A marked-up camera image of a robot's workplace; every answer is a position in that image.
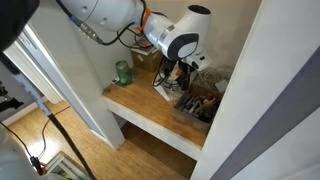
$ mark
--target baseboard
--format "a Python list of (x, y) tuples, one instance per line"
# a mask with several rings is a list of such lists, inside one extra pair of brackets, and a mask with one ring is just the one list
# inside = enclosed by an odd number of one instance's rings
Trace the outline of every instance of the baseboard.
[(109, 141), (102, 137), (100, 134), (96, 133), (94, 130), (90, 129), (92, 134), (94, 134), (97, 138), (99, 138), (101, 141), (105, 142), (106, 144), (108, 144), (109, 146), (111, 146), (111, 143), (109, 143)]
[[(43, 97), (42, 100), (44, 102), (48, 101), (48, 99), (46, 97)], [(31, 111), (35, 110), (37, 107), (38, 107), (37, 103), (34, 102), (34, 103), (30, 104), (29, 106), (25, 107), (24, 109), (20, 110), (19, 112), (17, 112), (16, 114), (12, 115), (8, 119), (4, 120), (3, 124), (5, 124), (6, 126), (9, 126), (9, 125), (13, 124), (14, 122), (18, 121), (23, 116), (30, 113)]]

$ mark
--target power cord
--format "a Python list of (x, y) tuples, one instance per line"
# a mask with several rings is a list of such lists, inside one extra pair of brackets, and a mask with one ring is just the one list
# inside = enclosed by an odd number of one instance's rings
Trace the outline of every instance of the power cord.
[[(67, 110), (68, 108), (70, 108), (70, 106), (62, 109), (61, 111), (55, 113), (55, 115), (58, 115), (60, 113), (62, 113), (63, 111)], [(45, 139), (45, 136), (44, 136), (44, 131), (45, 131), (45, 128), (47, 127), (47, 125), (49, 124), (50, 120), (48, 119), (47, 122), (45, 123), (44, 127), (42, 128), (42, 139), (43, 139), (43, 144), (44, 144), (44, 147), (43, 147), (43, 150), (42, 152), (40, 153), (40, 155), (38, 157), (34, 157), (31, 155), (27, 145), (23, 142), (23, 140), (14, 132), (12, 131), (9, 127), (7, 127), (5, 124), (3, 124), (1, 121), (0, 121), (0, 124), (6, 129), (8, 130), (11, 134), (13, 134), (19, 141), (20, 143), (23, 145), (24, 149), (26, 150), (27, 154), (29, 155), (30, 157), (30, 161), (32, 163), (33, 166), (35, 166), (37, 172), (42, 175), (44, 173), (43, 169), (41, 168), (41, 164), (40, 164), (40, 161), (39, 159), (42, 158), (42, 156), (44, 155), (45, 151), (46, 151), (46, 148), (47, 148), (47, 143), (46, 143), (46, 139)]]
[(133, 24), (134, 24), (134, 22), (128, 24), (119, 34), (118, 34), (118, 32), (117, 32), (117, 37), (116, 37), (115, 39), (113, 39), (112, 41), (110, 41), (110, 42), (108, 42), (108, 43), (103, 42), (102, 45), (104, 45), (104, 46), (109, 46), (109, 45), (114, 44), (115, 42), (117, 42), (117, 41), (120, 39), (120, 37), (123, 35), (123, 33), (124, 33), (130, 26), (132, 26)]
[(128, 31), (130, 31), (130, 32), (132, 32), (134, 35), (136, 35), (136, 36), (138, 36), (138, 37), (143, 37), (144, 36), (144, 34), (142, 34), (142, 33), (136, 33), (135, 31), (133, 31), (132, 29), (128, 29)]
[(151, 47), (151, 46), (153, 46), (153, 44), (150, 44), (150, 45), (147, 45), (147, 46), (141, 46), (141, 44), (139, 43), (139, 40), (137, 40), (137, 36), (134, 36), (134, 41), (136, 42), (136, 44), (140, 47), (140, 48), (148, 48), (148, 47)]
[(78, 150), (78, 148), (76, 147), (76, 145), (74, 144), (72, 139), (70, 138), (68, 132), (64, 129), (64, 127), (60, 124), (58, 119), (53, 114), (49, 115), (48, 117), (51, 120), (51, 122), (56, 126), (56, 128), (59, 129), (60, 133), (63, 135), (65, 140), (68, 142), (68, 144), (71, 147), (71, 149), (73, 150), (73, 152), (77, 155), (77, 157), (81, 161), (82, 165), (84, 166), (84, 168), (88, 172), (90, 178), (92, 180), (96, 180), (96, 178), (93, 175), (89, 165), (87, 164), (86, 160), (83, 158), (82, 154), (80, 153), (80, 151)]
[(69, 18), (72, 17), (72, 14), (70, 13), (70, 11), (64, 6), (64, 4), (60, 0), (56, 0), (56, 2)]
[(29, 149), (28, 149), (27, 145), (22, 141), (22, 139), (21, 139), (15, 132), (13, 132), (10, 128), (8, 128), (5, 124), (3, 124), (3, 122), (0, 121), (0, 124), (1, 124), (6, 130), (8, 130), (11, 134), (13, 134), (13, 135), (21, 142), (21, 144), (23, 145), (24, 149), (27, 151), (29, 157), (32, 157), (32, 156), (31, 156), (31, 153), (29, 152)]
[(153, 87), (158, 87), (158, 86), (160, 86), (163, 82), (165, 82), (165, 81), (169, 78), (169, 76), (165, 76), (165, 77), (162, 77), (162, 76), (161, 76), (161, 67), (162, 67), (163, 62), (164, 62), (164, 57), (162, 57), (162, 59), (161, 59), (161, 61), (160, 61), (160, 64), (159, 64), (159, 67), (158, 67), (158, 72), (157, 72), (157, 74), (155, 75), (155, 77), (154, 77), (154, 79), (153, 79), (153, 81), (152, 81)]
[(143, 4), (143, 11), (142, 11), (142, 14), (141, 14), (141, 19), (140, 19), (140, 26), (142, 27), (143, 26), (143, 18), (144, 18), (144, 14), (146, 13), (146, 9), (147, 9), (147, 3), (145, 0), (140, 0)]
[[(55, 113), (54, 115), (56, 116), (56, 115), (62, 113), (63, 111), (65, 111), (65, 110), (67, 110), (67, 109), (69, 109), (69, 108), (70, 108), (70, 106), (62, 109), (61, 111)], [(44, 135), (44, 131), (45, 131), (45, 129), (46, 129), (46, 127), (48, 126), (49, 123), (50, 123), (50, 119), (47, 120), (47, 122), (45, 123), (45, 125), (43, 126), (42, 131), (41, 131), (42, 140), (43, 140), (43, 150), (42, 150), (42, 152), (41, 152), (41, 153), (39, 154), (39, 156), (38, 156), (39, 159), (42, 158), (42, 156), (45, 154), (45, 151), (46, 151), (46, 149), (47, 149), (47, 143), (46, 143), (46, 138), (45, 138), (45, 135)]]
[(126, 45), (126, 44), (121, 40), (121, 38), (119, 38), (119, 41), (120, 41), (120, 43), (121, 43), (123, 46), (125, 46), (125, 47), (127, 47), (127, 48), (130, 48), (130, 49), (140, 49), (140, 47), (132, 47), (132, 46)]
[(152, 12), (153, 14), (156, 14), (156, 15), (160, 15), (160, 16), (164, 16), (166, 18), (168, 18), (168, 16), (166, 16), (165, 14), (163, 14), (162, 12)]

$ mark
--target black cable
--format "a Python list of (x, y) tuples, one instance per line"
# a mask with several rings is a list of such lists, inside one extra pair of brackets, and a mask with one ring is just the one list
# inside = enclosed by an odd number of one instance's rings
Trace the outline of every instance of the black cable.
[[(62, 113), (63, 111), (65, 111), (65, 110), (67, 110), (69, 108), (70, 108), (70, 106), (62, 109), (61, 111), (55, 113), (54, 115), (58, 115), (58, 114)], [(46, 152), (46, 149), (47, 149), (47, 143), (46, 143), (46, 138), (45, 138), (45, 135), (44, 135), (44, 131), (45, 131), (46, 127), (48, 126), (49, 122), (50, 122), (50, 120), (48, 119), (47, 122), (45, 123), (45, 125), (43, 126), (42, 131), (41, 131), (42, 140), (43, 140), (43, 150), (40, 153), (40, 155), (38, 156), (39, 159), (42, 158), (42, 156), (44, 155), (44, 153)]]
[(6, 125), (4, 125), (1, 121), (0, 121), (0, 124), (1, 124), (4, 128), (6, 128), (11, 134), (13, 134), (13, 135), (21, 142), (21, 144), (22, 144), (22, 145), (24, 146), (24, 148), (26, 149), (28, 155), (29, 155), (30, 157), (32, 157), (31, 154), (30, 154), (30, 152), (29, 152), (29, 150), (28, 150), (27, 145), (20, 139), (20, 137), (19, 137), (15, 132), (13, 132), (11, 129), (9, 129)]
[(136, 35), (136, 36), (138, 36), (138, 37), (143, 37), (144, 36), (144, 34), (142, 34), (142, 33), (136, 33), (136, 32), (134, 32), (132, 29), (130, 29), (130, 28), (128, 28), (128, 31), (130, 31), (130, 32), (132, 32), (134, 35)]
[(60, 8), (63, 10), (64, 13), (67, 14), (67, 16), (70, 18), (72, 16), (72, 14), (70, 13), (70, 11), (64, 6), (64, 4), (60, 1), (60, 0), (56, 0), (56, 2), (58, 3), (58, 5), (60, 6)]
[(142, 27), (143, 26), (143, 18), (144, 18), (144, 14), (146, 13), (146, 9), (147, 9), (147, 3), (145, 0), (140, 0), (143, 4), (143, 11), (142, 11), (142, 14), (141, 14), (141, 19), (140, 19), (140, 26)]
[(130, 24), (128, 24), (128, 25), (120, 32), (120, 34), (117, 33), (118, 35), (117, 35), (117, 37), (116, 37), (114, 40), (112, 40), (112, 41), (110, 41), (110, 42), (108, 42), (108, 43), (103, 42), (102, 45), (104, 45), (104, 46), (109, 46), (109, 45), (117, 42), (117, 40), (120, 39), (120, 37), (123, 35), (123, 33), (124, 33), (131, 25), (133, 25), (133, 24), (134, 24), (133, 22), (130, 23)]
[[(163, 77), (161, 77), (161, 74), (160, 74), (160, 71), (161, 71), (160, 69), (161, 69), (161, 66), (162, 66), (162, 63), (163, 63), (163, 59), (164, 59), (164, 58), (161, 59), (160, 64), (159, 64), (159, 68), (158, 68), (158, 72), (157, 72), (157, 74), (155, 75), (155, 77), (154, 77), (154, 79), (153, 79), (153, 81), (152, 81), (153, 87), (158, 87), (159, 85), (161, 85), (164, 81), (166, 81), (166, 80), (169, 78), (168, 76), (165, 76), (165, 77), (163, 78)], [(158, 76), (159, 76), (160, 78), (162, 78), (162, 79), (161, 79), (160, 82), (158, 82), (158, 84), (155, 84)]]
[(166, 16), (165, 14), (163, 14), (162, 12), (152, 12), (153, 14), (157, 14), (157, 15), (161, 15), (164, 16), (166, 18), (168, 18), (168, 16)]
[(153, 46), (153, 44), (150, 44), (148, 46), (141, 46), (141, 44), (139, 43), (139, 41), (137, 40), (137, 37), (134, 36), (134, 41), (136, 42), (136, 44), (140, 47), (140, 48), (148, 48), (148, 47), (151, 47)]
[(42, 131), (41, 131), (41, 135), (42, 135), (42, 140), (43, 140), (43, 150), (42, 152), (39, 154), (38, 159), (41, 159), (42, 156), (44, 155), (44, 153), (47, 150), (47, 142), (46, 142), (46, 138), (44, 136), (44, 130), (46, 129), (47, 125), (49, 124), (50, 120), (48, 119), (46, 124), (43, 126)]
[(80, 151), (78, 150), (78, 148), (76, 147), (76, 145), (74, 144), (74, 142), (72, 141), (72, 139), (70, 138), (69, 134), (64, 129), (64, 127), (60, 124), (60, 122), (57, 120), (57, 118), (53, 114), (49, 115), (48, 117), (51, 120), (51, 122), (56, 126), (56, 128), (60, 131), (60, 133), (63, 135), (63, 137), (68, 142), (68, 144), (70, 145), (71, 149), (73, 150), (73, 152), (77, 155), (77, 157), (79, 158), (79, 160), (83, 164), (84, 168), (88, 172), (90, 178), (92, 180), (96, 180), (96, 178), (93, 175), (93, 173), (92, 173), (89, 165), (87, 164), (86, 160), (83, 158), (83, 156), (81, 155)]
[(119, 41), (120, 41), (120, 43), (121, 43), (122, 45), (124, 45), (124, 46), (127, 47), (127, 48), (130, 48), (130, 49), (140, 49), (140, 47), (132, 47), (132, 46), (126, 45), (126, 44), (121, 40), (121, 38), (119, 38)]

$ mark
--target white wall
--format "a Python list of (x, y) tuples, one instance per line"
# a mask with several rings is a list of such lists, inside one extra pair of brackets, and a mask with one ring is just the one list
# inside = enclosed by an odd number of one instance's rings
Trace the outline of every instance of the white wall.
[(318, 0), (263, 1), (192, 179), (211, 178), (318, 48), (318, 7)]
[(178, 22), (189, 5), (207, 7), (212, 12), (206, 50), (214, 66), (235, 67), (261, 0), (149, 0), (152, 11)]
[[(132, 58), (128, 48), (125, 48), (119, 42), (112, 46), (101, 46), (88, 39), (68, 20), (55, 1), (42, 0), (39, 10), (31, 20), (31, 24), (36, 26), (35, 28), (39, 31), (40, 36), (43, 35), (44, 43), (51, 44), (51, 51), (59, 51), (59, 53), (56, 53), (57, 55), (62, 56), (64, 59), (68, 58), (68, 56), (78, 56), (86, 59), (91, 73), (96, 76), (95, 78), (99, 82), (101, 91), (116, 76), (114, 67), (116, 61), (127, 60), (132, 65)], [(116, 33), (105, 31), (91, 23), (88, 24), (106, 42), (113, 40), (116, 36)], [(130, 38), (129, 34), (125, 34), (123, 40), (128, 44), (133, 43), (133, 39)]]

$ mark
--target wooden shelf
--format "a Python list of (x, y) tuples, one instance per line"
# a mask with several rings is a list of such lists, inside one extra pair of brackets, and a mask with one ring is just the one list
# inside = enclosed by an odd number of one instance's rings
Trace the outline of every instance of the wooden shelf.
[[(196, 156), (201, 153), (206, 135), (175, 120), (173, 106), (152, 87), (154, 73), (138, 68), (134, 68), (133, 72), (137, 75), (133, 84), (126, 88), (112, 84), (104, 90), (103, 95), (106, 97), (109, 109), (164, 142), (171, 143), (170, 145), (176, 143), (170, 138), (176, 138), (181, 144), (187, 143), (193, 146), (191, 150), (196, 148), (199, 152), (196, 152), (196, 155), (186, 154), (197, 159)], [(175, 146), (181, 151), (190, 151), (181, 148), (179, 144)]]

